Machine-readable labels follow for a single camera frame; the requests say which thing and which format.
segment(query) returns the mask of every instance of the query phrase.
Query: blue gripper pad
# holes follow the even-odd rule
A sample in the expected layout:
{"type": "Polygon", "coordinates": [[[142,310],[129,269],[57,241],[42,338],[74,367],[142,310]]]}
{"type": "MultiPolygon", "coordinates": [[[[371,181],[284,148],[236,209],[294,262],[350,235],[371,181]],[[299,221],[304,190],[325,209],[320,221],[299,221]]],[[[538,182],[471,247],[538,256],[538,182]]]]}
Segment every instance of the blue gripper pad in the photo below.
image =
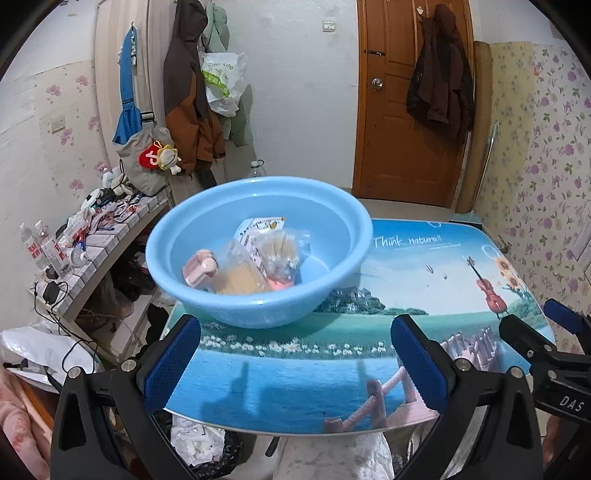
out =
{"type": "Polygon", "coordinates": [[[573,335],[581,333],[585,328],[583,317],[562,305],[558,300],[549,299],[544,303],[544,315],[567,329],[573,335]]]}
{"type": "Polygon", "coordinates": [[[144,408],[148,414],[166,406],[201,341],[199,321],[191,315],[183,315],[185,316],[188,318],[181,318],[168,335],[158,341],[163,352],[145,374],[145,380],[140,386],[140,390],[144,392],[144,408]]]}
{"type": "Polygon", "coordinates": [[[417,387],[425,405],[443,413],[449,402],[451,388],[449,388],[446,377],[426,350],[430,340],[408,315],[400,315],[394,319],[390,335],[392,346],[417,387]]]}

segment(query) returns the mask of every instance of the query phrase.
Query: table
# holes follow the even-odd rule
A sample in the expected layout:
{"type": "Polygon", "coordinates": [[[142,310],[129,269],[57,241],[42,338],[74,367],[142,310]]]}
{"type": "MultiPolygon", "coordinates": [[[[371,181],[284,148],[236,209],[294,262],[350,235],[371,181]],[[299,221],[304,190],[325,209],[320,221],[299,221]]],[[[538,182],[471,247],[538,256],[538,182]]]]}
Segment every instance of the table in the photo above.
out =
{"type": "Polygon", "coordinates": [[[278,436],[385,430],[437,416],[391,345],[398,314],[409,313],[452,358],[464,356],[482,370],[528,369],[499,338],[508,313],[554,341],[499,249],[480,230],[453,223],[374,220],[359,272],[290,325],[240,329],[177,303],[163,335],[184,313],[199,319],[202,338],[166,409],[278,436]],[[494,301],[487,301],[485,280],[494,301]]]}

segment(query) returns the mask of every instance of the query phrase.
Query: blue strap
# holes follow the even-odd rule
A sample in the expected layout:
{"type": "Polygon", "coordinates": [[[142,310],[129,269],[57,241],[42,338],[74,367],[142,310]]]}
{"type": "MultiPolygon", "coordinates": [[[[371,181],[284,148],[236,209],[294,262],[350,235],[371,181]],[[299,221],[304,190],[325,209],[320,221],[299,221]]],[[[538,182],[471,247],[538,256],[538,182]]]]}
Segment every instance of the blue strap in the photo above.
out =
{"type": "Polygon", "coordinates": [[[122,112],[117,124],[117,130],[113,142],[125,145],[129,138],[142,128],[142,116],[134,102],[134,83],[131,76],[132,53],[135,55],[135,43],[138,32],[132,26],[123,40],[121,46],[121,59],[119,60],[119,89],[121,91],[122,112]]]}

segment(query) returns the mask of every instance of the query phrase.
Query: plush keychain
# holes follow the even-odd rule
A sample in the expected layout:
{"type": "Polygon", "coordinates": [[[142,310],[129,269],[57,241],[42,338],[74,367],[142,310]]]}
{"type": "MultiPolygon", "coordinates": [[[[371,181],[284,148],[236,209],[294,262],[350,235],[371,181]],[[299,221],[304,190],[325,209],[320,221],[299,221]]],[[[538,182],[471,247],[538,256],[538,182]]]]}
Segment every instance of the plush keychain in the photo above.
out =
{"type": "Polygon", "coordinates": [[[158,140],[154,141],[154,143],[139,154],[139,164],[143,168],[150,168],[151,170],[158,168],[158,150],[162,147],[162,143],[158,140]]]}
{"type": "Polygon", "coordinates": [[[158,157],[157,164],[161,170],[170,170],[173,175],[181,173],[182,169],[177,165],[180,162],[178,150],[173,148],[172,145],[163,146],[156,155],[158,157]]]}

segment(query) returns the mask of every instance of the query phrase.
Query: white plastic bag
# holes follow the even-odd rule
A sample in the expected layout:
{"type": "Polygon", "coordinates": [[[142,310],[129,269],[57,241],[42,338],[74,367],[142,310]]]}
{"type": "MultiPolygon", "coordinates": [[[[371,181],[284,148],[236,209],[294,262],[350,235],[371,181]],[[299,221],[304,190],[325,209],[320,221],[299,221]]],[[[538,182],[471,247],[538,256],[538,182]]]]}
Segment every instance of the white plastic bag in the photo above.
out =
{"type": "Polygon", "coordinates": [[[232,117],[246,89],[246,54],[206,53],[201,67],[205,78],[207,102],[212,111],[232,117]]]}
{"type": "Polygon", "coordinates": [[[0,343],[21,358],[49,367],[51,376],[62,385],[66,380],[66,372],[72,367],[82,367],[87,374],[102,368],[98,359],[98,363],[94,364],[94,354],[85,350],[80,343],[74,346],[76,339],[55,335],[39,324],[4,330],[0,333],[0,343]],[[66,355],[62,369],[61,363],[66,355]]]}

